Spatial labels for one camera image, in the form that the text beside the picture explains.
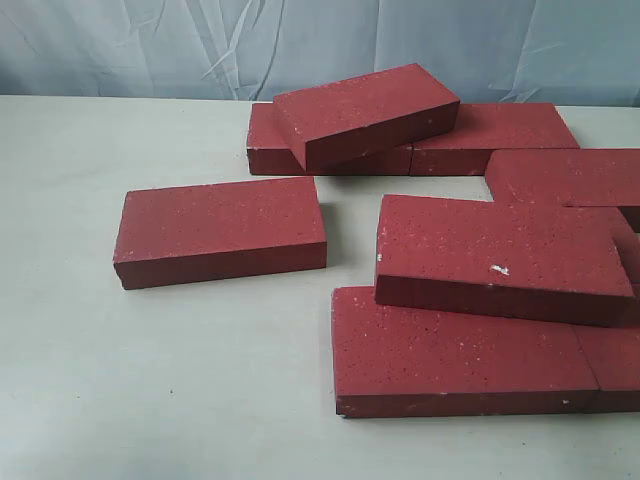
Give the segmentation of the red brick with white chip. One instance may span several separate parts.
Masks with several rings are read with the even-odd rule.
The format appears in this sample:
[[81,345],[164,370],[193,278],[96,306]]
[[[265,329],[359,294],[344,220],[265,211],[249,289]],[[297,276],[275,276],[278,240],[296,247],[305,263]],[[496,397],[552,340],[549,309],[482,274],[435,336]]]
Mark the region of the red brick with white chip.
[[613,327],[635,295],[609,227],[577,208],[386,195],[381,305]]

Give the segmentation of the white wrinkled backdrop curtain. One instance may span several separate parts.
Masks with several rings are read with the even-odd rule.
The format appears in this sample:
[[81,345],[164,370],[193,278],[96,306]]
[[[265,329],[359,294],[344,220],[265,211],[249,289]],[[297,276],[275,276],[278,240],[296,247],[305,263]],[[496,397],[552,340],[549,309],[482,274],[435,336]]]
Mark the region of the white wrinkled backdrop curtain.
[[5,1],[5,94],[269,100],[417,63],[465,102],[637,106],[635,1]]

